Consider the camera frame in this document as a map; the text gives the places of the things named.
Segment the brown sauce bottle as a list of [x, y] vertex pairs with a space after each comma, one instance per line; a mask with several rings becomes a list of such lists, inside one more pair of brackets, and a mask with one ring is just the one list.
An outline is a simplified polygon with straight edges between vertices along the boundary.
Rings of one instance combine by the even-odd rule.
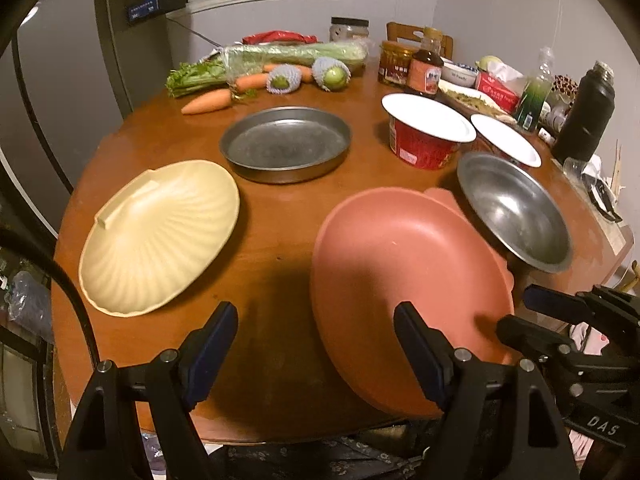
[[406, 90], [410, 93], [434, 99], [439, 89], [440, 76], [444, 62], [440, 57], [442, 32], [436, 28], [425, 27], [421, 47], [412, 56]]

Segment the white dish with pickles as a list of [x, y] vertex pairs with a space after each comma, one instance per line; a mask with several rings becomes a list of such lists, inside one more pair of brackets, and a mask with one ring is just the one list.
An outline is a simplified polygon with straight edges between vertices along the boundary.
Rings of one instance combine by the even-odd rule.
[[515, 125], [515, 119], [503, 110], [487, 94], [473, 88], [452, 84], [446, 80], [438, 83], [439, 95], [445, 104], [465, 116], [481, 114], [497, 119], [507, 125]]

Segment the green liquid plastic bottle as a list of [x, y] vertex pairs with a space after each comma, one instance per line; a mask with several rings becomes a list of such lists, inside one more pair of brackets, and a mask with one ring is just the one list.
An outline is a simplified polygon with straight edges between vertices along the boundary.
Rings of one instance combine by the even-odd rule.
[[533, 132], [538, 125], [542, 107], [551, 91], [554, 54], [550, 47], [540, 49], [538, 68], [527, 79], [514, 118], [518, 126], [527, 132]]

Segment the black thermos flask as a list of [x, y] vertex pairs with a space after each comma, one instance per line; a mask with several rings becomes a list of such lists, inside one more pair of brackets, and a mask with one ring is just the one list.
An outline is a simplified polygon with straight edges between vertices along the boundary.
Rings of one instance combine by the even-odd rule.
[[553, 145], [551, 154], [561, 165], [568, 158], [589, 162], [615, 110], [614, 72], [594, 62], [580, 80], [576, 98]]

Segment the carrot middle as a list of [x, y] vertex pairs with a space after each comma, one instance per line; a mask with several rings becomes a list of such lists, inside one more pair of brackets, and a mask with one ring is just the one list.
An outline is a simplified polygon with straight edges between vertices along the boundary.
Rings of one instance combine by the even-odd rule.
[[267, 87], [268, 79], [268, 73], [244, 75], [234, 82], [234, 88], [238, 93], [245, 93], [250, 90], [260, 90]]

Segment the large steel bowl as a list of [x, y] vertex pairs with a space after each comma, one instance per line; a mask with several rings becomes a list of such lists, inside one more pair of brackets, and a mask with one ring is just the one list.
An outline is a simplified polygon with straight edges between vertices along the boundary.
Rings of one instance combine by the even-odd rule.
[[560, 208], [525, 170], [473, 152], [460, 158], [457, 177], [477, 217], [514, 256], [550, 274], [570, 267], [573, 243]]

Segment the round metal pan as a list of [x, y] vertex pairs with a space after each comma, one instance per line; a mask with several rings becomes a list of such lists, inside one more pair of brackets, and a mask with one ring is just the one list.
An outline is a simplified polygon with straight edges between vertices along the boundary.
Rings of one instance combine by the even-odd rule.
[[280, 106], [230, 126], [219, 149], [234, 172], [265, 184], [293, 184], [325, 176], [344, 162], [352, 130], [342, 118], [306, 106]]

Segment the green fruit foam net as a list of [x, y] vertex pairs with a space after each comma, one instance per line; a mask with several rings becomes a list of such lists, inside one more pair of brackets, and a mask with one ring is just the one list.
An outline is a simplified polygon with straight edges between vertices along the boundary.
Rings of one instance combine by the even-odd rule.
[[311, 73], [318, 86], [326, 91], [335, 92], [345, 89], [352, 78], [345, 63], [336, 58], [317, 58], [311, 66]]
[[288, 94], [296, 91], [302, 83], [302, 71], [293, 65], [279, 65], [270, 70], [266, 89], [273, 94]]

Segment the celery in plastic bag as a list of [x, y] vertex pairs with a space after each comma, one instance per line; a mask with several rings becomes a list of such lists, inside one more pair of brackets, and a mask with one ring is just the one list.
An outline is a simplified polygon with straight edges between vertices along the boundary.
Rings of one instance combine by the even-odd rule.
[[268, 64], [310, 67], [317, 58], [335, 58], [350, 70], [359, 70], [369, 55], [364, 40], [352, 39], [320, 44], [232, 44], [213, 50], [195, 63], [173, 68], [165, 88], [173, 98], [232, 84], [236, 78], [254, 75]]

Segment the plastic jar black lid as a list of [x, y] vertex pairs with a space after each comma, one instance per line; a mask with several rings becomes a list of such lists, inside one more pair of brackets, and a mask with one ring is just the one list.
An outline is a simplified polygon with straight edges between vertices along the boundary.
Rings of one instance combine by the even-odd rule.
[[363, 18], [332, 16], [329, 35], [331, 41], [368, 38], [369, 21]]

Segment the chili sauce glass jar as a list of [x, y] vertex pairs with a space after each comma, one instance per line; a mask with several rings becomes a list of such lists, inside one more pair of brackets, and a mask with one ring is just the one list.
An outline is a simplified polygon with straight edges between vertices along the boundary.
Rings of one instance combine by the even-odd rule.
[[384, 40], [378, 63], [378, 81], [403, 87], [407, 81], [411, 60], [417, 50], [418, 48], [408, 44]]

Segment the red white enamel bowl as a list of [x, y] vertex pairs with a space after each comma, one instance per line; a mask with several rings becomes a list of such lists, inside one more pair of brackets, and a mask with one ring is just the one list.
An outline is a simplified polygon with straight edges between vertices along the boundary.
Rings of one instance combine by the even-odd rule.
[[390, 150], [413, 167], [442, 169], [463, 144], [476, 139], [469, 119], [435, 100], [390, 93], [381, 104], [388, 115]]
[[481, 114], [473, 114], [471, 122], [480, 136], [507, 158], [530, 168], [541, 166], [536, 148], [510, 126]]

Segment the green fruit foam net left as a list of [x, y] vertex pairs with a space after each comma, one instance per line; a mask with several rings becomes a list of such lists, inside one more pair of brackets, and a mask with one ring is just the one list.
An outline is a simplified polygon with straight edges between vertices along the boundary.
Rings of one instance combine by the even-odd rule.
[[296, 91], [302, 83], [302, 71], [293, 65], [279, 65], [270, 70], [266, 89], [273, 94], [288, 94]]

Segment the red tissue pack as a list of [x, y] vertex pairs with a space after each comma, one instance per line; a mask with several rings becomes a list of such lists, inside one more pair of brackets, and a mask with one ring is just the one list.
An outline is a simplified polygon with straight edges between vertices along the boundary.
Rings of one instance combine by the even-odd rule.
[[478, 75], [475, 88], [493, 99], [498, 107], [511, 114], [520, 102], [527, 77], [492, 55], [476, 62]]

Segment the cream shell-shaped plate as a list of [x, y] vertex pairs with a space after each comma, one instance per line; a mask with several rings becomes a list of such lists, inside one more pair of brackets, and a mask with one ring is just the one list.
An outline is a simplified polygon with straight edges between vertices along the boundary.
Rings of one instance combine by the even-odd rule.
[[168, 304], [227, 244], [240, 203], [232, 175], [209, 160], [143, 171], [94, 216], [78, 266], [88, 303], [118, 318]]

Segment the red snack bag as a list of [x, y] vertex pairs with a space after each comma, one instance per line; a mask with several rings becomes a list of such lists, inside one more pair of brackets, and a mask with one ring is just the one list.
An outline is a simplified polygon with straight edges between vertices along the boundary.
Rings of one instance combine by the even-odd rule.
[[242, 44], [315, 44], [318, 38], [314, 35], [303, 35], [290, 30], [270, 30], [242, 38]]

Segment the small white ceramic bowl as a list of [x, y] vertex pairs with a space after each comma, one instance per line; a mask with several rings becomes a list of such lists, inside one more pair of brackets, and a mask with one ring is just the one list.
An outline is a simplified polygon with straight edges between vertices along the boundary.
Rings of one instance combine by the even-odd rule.
[[464, 88], [472, 88], [477, 80], [478, 70], [474, 67], [453, 62], [444, 62], [442, 80], [457, 84]]

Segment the pink plastic plate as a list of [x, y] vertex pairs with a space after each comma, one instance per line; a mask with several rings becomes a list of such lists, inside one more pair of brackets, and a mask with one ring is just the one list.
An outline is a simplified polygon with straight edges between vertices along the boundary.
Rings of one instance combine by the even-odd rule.
[[323, 221], [310, 274], [314, 320], [349, 388], [399, 417], [437, 415], [400, 348], [395, 308], [411, 302], [424, 322], [483, 361], [509, 362], [496, 336], [513, 313], [514, 278], [444, 188], [371, 188]]

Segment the blue box on shelf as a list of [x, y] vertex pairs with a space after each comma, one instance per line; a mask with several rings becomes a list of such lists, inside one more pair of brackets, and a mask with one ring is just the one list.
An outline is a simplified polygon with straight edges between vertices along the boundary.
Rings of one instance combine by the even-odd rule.
[[140, 3], [128, 6], [126, 10], [127, 21], [134, 24], [160, 12], [160, 0], [143, 0]]

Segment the grey refrigerator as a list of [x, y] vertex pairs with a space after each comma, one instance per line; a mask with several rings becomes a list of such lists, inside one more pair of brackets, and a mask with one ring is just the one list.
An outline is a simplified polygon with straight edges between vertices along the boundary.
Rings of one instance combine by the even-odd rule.
[[101, 140], [122, 124], [94, 0], [39, 0], [1, 57], [1, 168], [55, 235]]

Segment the carrot behind fruit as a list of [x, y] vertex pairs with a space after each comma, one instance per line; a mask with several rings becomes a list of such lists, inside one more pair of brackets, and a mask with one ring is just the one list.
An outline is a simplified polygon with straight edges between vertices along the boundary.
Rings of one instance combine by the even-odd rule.
[[[282, 64], [265, 64], [264, 66], [262, 66], [262, 71], [264, 73], [271, 73], [273, 70], [275, 70], [278, 67], [282, 67]], [[302, 81], [305, 84], [311, 84], [312, 82], [314, 82], [314, 75], [312, 74], [312, 70], [310, 67], [303, 66], [303, 65], [295, 65], [295, 68], [297, 68], [302, 74]]]

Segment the green fruit foam net right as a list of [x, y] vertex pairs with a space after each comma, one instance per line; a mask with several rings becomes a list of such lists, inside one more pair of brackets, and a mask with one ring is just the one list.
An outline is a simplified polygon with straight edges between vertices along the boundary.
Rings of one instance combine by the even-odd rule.
[[326, 91], [335, 92], [345, 89], [352, 78], [345, 63], [336, 58], [317, 58], [311, 66], [311, 73], [318, 86]]

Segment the wooden chair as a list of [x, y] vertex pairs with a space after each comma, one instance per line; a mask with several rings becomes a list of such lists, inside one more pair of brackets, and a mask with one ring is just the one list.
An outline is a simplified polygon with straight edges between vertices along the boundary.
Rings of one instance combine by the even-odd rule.
[[[409, 44], [420, 44], [423, 39], [424, 28], [397, 22], [386, 24], [386, 38], [395, 42], [408, 42]], [[440, 42], [440, 55], [448, 60], [452, 59], [454, 53], [454, 38], [444, 35]]]

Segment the carrot front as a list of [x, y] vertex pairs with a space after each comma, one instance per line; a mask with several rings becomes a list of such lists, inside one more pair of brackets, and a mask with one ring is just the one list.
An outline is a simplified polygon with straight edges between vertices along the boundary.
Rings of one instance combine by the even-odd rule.
[[183, 115], [201, 115], [232, 107], [240, 99], [231, 89], [219, 89], [198, 96], [181, 109]]

